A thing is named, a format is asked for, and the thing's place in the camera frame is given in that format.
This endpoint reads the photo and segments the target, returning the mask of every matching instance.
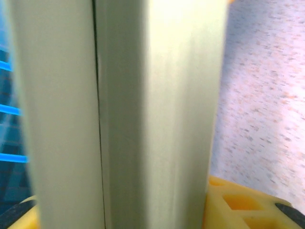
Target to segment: vertical beam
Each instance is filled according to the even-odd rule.
[[[227,0],[96,0],[107,228],[201,228]]]
[[[41,228],[104,228],[92,3],[5,3]]]

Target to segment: yellow plastic part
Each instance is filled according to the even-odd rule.
[[[203,229],[301,229],[275,203],[283,199],[209,177]]]
[[[27,198],[23,202],[31,199],[35,199],[35,197]],[[8,229],[40,229],[37,205],[21,216],[20,219],[14,222]]]

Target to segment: white speckled surface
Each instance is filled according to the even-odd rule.
[[[230,7],[211,174],[305,213],[305,0]]]

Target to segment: speckled floor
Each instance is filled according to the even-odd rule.
[[[230,7],[211,173],[305,213],[305,0]]]

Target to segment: black rubber pad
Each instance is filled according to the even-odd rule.
[[[35,200],[29,200],[11,207],[0,215],[0,229],[7,229],[10,227],[35,205]]]
[[[305,229],[305,216],[300,211],[285,204],[276,203],[275,205],[293,222],[299,225],[302,229]]]

